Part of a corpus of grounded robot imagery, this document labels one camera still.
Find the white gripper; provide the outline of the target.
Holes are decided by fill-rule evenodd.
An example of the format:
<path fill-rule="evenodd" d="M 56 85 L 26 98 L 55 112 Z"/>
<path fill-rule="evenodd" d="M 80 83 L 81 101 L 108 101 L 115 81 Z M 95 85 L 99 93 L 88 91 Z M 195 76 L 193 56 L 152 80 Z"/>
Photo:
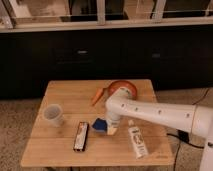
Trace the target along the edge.
<path fill-rule="evenodd" d="M 113 113 L 111 111 L 106 112 L 106 122 L 107 122 L 107 135 L 115 135 L 118 126 L 121 121 L 121 116 L 119 114 Z"/>

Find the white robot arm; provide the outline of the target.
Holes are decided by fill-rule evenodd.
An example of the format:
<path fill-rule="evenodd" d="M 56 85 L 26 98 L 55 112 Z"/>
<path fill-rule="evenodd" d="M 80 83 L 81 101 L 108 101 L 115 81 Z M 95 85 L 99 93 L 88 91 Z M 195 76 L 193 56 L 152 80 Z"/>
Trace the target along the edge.
<path fill-rule="evenodd" d="M 132 92 L 126 87 L 113 92 L 105 106 L 108 135 L 115 134 L 122 116 L 129 116 L 205 138 L 199 171 L 213 171 L 213 108 L 141 102 L 133 100 Z"/>

